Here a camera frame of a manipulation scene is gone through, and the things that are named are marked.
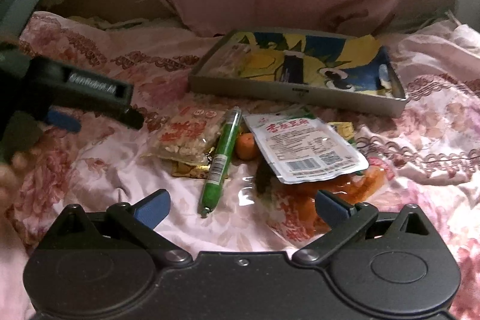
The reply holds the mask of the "person's left hand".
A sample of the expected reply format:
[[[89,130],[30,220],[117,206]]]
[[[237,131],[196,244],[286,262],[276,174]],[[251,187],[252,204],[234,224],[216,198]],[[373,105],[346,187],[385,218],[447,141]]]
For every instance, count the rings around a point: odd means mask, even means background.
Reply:
[[[28,154],[16,153],[10,164],[0,166],[0,207],[3,213],[15,201],[24,178],[29,171]]]

